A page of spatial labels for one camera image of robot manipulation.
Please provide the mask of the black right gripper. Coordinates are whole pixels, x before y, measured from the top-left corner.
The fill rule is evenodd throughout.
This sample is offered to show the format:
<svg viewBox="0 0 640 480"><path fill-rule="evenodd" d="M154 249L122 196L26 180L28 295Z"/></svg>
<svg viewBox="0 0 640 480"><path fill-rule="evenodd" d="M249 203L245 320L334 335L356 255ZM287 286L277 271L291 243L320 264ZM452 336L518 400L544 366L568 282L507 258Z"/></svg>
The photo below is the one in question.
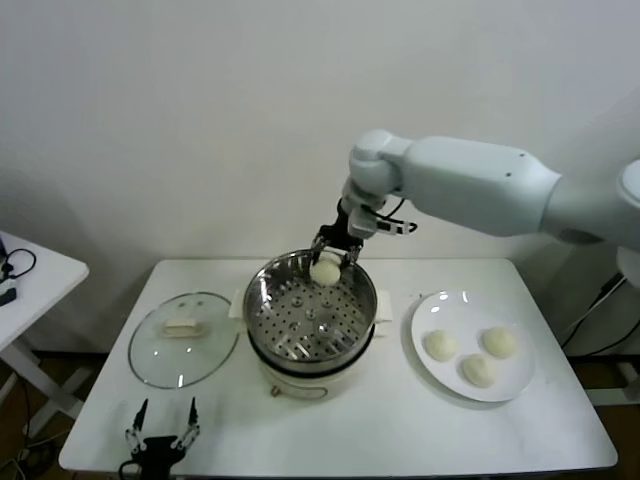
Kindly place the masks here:
<svg viewBox="0 0 640 480"><path fill-rule="evenodd" d="M333 248L345 251L339 266L340 271L344 271L357 262L364 241L349 233L349 209L344 208L343 199L338 201L336 212L335 222L321 225L313 239L310 247L311 265L319 261L325 248Z"/></svg>

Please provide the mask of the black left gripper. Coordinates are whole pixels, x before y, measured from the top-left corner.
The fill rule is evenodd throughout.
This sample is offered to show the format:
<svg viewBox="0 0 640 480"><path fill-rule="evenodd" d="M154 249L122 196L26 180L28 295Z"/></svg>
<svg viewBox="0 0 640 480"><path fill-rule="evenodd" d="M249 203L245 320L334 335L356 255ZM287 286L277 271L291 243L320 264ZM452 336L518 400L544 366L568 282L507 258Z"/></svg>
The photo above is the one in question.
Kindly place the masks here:
<svg viewBox="0 0 640 480"><path fill-rule="evenodd" d="M186 451L200 434L196 398L191 399L187 428L179 438L175 435L150 437L141 443L139 434L142 431L147 408L148 400L145 399L135 414L131 427L125 431L131 460L140 468L141 480L169 480L173 466L184 459Z"/></svg>

